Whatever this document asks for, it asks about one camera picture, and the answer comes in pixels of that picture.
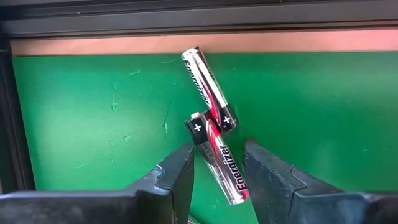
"green surface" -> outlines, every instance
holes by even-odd
[[[239,119],[225,138],[238,160],[249,136],[345,190],[398,190],[398,52],[206,55]],[[121,189],[190,141],[205,109],[179,55],[15,58],[38,189]],[[192,214],[256,223],[230,207],[195,154]]]

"black plastic piece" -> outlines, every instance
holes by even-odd
[[[193,151],[186,144],[125,190],[0,195],[0,223],[186,224]]]
[[[398,1],[142,1],[0,7],[12,38],[394,27]]]
[[[246,141],[244,168],[259,223],[398,223],[398,194],[344,192]]]
[[[35,190],[11,53],[0,31],[0,194]]]

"black frame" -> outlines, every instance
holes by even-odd
[[[35,189],[9,39],[397,26],[396,0],[0,1],[0,193]]]

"green board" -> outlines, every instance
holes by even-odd
[[[240,127],[237,160],[259,143],[345,190],[398,190],[398,52],[209,54]],[[14,59],[40,190],[122,189],[190,136],[202,102],[179,55]],[[195,154],[192,214],[256,223],[250,202],[227,204]]]

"plus sign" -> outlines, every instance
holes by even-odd
[[[231,119],[230,117],[226,116],[225,119],[224,119],[224,122],[227,122],[229,124],[230,119]]]
[[[200,125],[195,124],[195,128],[194,128],[195,130],[200,131],[200,128],[201,128]]]

